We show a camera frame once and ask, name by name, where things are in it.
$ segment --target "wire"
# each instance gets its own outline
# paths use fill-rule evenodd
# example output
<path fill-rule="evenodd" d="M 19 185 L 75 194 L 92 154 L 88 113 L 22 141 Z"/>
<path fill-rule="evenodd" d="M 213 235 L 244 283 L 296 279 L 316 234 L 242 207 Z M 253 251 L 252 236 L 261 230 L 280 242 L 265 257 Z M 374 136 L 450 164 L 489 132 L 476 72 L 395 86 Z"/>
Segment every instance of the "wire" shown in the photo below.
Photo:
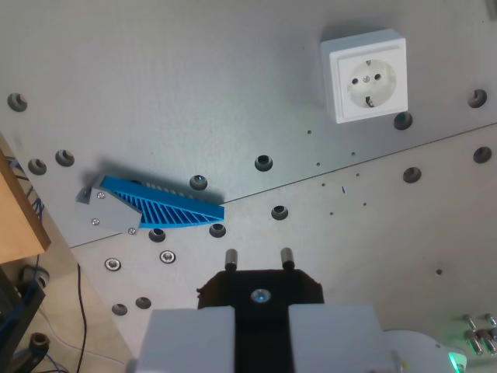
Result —
<path fill-rule="evenodd" d="M 85 353 L 85 345 L 86 345 L 86 332 L 88 328 L 88 326 L 86 325 L 86 315 L 85 315 L 85 308 L 83 307 L 83 298 L 81 296 L 81 266 L 79 265 L 79 263 L 78 263 L 78 296 L 79 296 L 79 305 L 81 306 L 81 314 L 83 316 L 83 325 L 85 326 L 85 333 L 83 334 L 83 347 L 81 347 L 81 355 L 79 355 L 78 369 L 76 370 L 76 373 L 79 373 L 79 369 L 81 368 L 81 362 L 83 361 L 83 354 Z"/>
<path fill-rule="evenodd" d="M 66 341 L 62 340 L 62 338 L 60 338 L 56 333 L 55 333 L 55 330 L 54 328 L 52 327 L 52 325 L 50 324 L 50 320 L 48 319 L 47 315 L 45 315 L 45 312 L 43 312 L 41 309 L 39 310 L 39 313 L 40 315 L 42 316 L 43 320 L 45 321 L 45 323 L 47 324 L 48 326 L 48 329 L 50 330 L 50 332 L 52 333 L 52 335 L 55 337 L 55 339 L 61 343 L 61 344 L 64 344 L 65 346 L 67 347 L 70 347 L 74 350 L 78 350 L 78 351 L 81 351 L 81 348 L 80 347 L 76 347 L 76 346 L 73 346 L 72 344 L 70 343 L 67 343 Z M 114 359 L 113 357 L 109 357 L 109 356 L 105 356 L 105 355 L 101 355 L 101 354 L 97 354 L 96 352 L 92 352 L 92 351 L 88 351 L 88 350 L 85 350 L 85 354 L 87 355 L 92 355 L 92 356 L 95 356 L 95 357 L 99 357 L 103 360 L 108 360 L 108 361 L 112 361 L 113 363 L 116 363 L 116 364 L 119 364 L 121 366 L 126 366 L 122 361 L 119 361 L 117 359 Z"/>
<path fill-rule="evenodd" d="M 15 353 L 13 356 L 12 356 L 12 359 L 15 359 L 21 355 L 24 355 L 26 352 L 34 352 L 35 354 L 39 354 L 39 355 L 43 355 L 44 357 L 48 357 L 48 359 L 52 362 L 52 364 L 54 365 L 55 367 L 55 370 L 54 371 L 57 371 L 58 373 L 62 373 L 61 369 L 59 369 L 59 367 L 57 366 L 57 363 L 55 362 L 54 359 L 52 359 L 50 357 L 50 355 L 48 353 L 46 353 L 45 351 L 42 351 L 42 350 L 36 350 L 34 348 L 30 348 L 30 349 L 25 349 L 25 350 L 21 350 L 17 353 Z"/>

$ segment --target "wooden board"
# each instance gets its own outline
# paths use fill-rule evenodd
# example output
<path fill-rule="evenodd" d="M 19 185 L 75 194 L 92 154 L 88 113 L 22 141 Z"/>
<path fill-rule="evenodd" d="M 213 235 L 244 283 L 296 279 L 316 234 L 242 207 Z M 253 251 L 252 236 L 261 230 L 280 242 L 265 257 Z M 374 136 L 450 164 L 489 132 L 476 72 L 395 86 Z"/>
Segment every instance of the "wooden board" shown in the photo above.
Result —
<path fill-rule="evenodd" d="M 43 253 L 48 234 L 0 150 L 0 263 Z"/>

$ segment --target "metal pin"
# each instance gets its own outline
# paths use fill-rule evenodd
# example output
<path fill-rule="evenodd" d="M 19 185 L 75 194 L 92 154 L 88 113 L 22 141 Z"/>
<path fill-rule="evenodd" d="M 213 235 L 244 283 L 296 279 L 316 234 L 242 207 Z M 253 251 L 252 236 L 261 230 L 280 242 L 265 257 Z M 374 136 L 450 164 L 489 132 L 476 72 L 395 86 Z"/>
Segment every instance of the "metal pin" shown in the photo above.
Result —
<path fill-rule="evenodd" d="M 463 320 L 467 323 L 467 325 L 469 326 L 469 329 L 471 329 L 471 331 L 476 332 L 476 325 L 474 324 L 471 316 L 464 315 Z"/>
<path fill-rule="evenodd" d="M 481 354 L 483 354 L 483 350 L 480 346 L 480 343 L 478 342 L 478 336 L 474 331 L 468 330 L 466 333 L 464 333 L 464 339 L 466 340 L 467 344 L 471 346 L 475 355 L 480 356 Z"/>
<path fill-rule="evenodd" d="M 487 313 L 485 315 L 485 319 L 490 325 L 492 325 L 492 328 L 495 328 L 497 326 L 497 321 L 495 321 L 495 317 L 491 313 Z"/>
<path fill-rule="evenodd" d="M 480 341 L 485 347 L 487 347 L 487 350 L 491 355 L 497 354 L 497 348 L 495 348 L 495 344 L 492 342 L 492 338 L 490 337 L 490 334 L 488 334 L 488 331 L 481 329 L 476 332 L 476 335 L 480 338 Z"/>
<path fill-rule="evenodd" d="M 238 265 L 238 253 L 235 249 L 226 250 L 224 269 L 228 272 L 235 272 Z"/>
<path fill-rule="evenodd" d="M 284 270 L 292 270 L 295 268 L 294 253 L 290 247 L 285 247 L 281 250 L 281 264 Z"/>

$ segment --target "black cable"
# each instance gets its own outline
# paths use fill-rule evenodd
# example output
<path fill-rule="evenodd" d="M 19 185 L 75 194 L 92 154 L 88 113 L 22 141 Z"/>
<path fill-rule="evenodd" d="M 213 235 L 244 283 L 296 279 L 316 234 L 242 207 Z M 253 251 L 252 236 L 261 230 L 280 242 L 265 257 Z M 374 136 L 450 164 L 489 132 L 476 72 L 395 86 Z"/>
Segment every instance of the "black cable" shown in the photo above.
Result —
<path fill-rule="evenodd" d="M 81 347 L 81 355 L 79 355 L 78 369 L 76 370 L 76 373 L 79 373 L 79 369 L 81 368 L 81 362 L 83 361 L 83 354 L 85 353 L 85 345 L 86 345 L 86 330 L 87 330 L 85 308 L 83 307 L 83 299 L 81 297 L 81 267 L 79 266 L 79 263 L 78 263 L 78 296 L 79 296 L 79 305 L 81 306 L 81 314 L 83 316 L 83 324 L 85 326 L 85 333 L 83 334 L 83 347 Z"/>

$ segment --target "power outlet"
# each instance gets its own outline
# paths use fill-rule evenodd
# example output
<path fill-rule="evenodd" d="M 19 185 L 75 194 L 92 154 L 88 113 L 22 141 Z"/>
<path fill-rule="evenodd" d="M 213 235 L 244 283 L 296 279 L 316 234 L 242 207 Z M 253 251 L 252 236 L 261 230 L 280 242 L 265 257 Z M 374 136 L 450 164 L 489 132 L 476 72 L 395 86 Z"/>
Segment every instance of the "power outlet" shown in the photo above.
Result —
<path fill-rule="evenodd" d="M 408 109 L 405 38 L 395 30 L 321 43 L 328 111 L 336 123 Z"/>

